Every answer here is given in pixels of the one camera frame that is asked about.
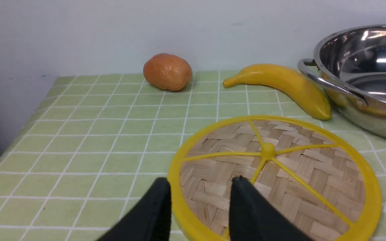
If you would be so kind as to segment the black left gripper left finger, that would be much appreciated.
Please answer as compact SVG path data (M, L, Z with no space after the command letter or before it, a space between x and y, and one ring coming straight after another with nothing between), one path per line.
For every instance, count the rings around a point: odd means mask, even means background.
M168 241L171 233L171 188L158 177L141 199L98 241Z

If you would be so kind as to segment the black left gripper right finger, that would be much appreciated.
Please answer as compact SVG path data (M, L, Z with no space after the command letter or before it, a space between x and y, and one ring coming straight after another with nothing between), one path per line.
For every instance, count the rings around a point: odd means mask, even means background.
M229 209L231 241L311 241L242 176L232 180Z

